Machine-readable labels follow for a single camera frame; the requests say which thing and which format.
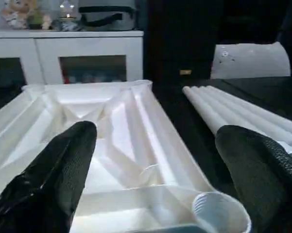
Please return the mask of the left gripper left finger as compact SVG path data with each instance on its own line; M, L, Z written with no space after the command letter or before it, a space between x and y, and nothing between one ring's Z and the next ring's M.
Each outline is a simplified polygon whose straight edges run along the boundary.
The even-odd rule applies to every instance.
M54 137L1 192L0 233L68 233L96 140L90 121Z

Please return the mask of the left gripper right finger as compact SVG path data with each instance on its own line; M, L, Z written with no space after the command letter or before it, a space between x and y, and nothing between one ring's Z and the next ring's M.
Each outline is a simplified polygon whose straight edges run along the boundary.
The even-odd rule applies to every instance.
M215 145L256 233L292 233L292 157L270 137L222 126Z

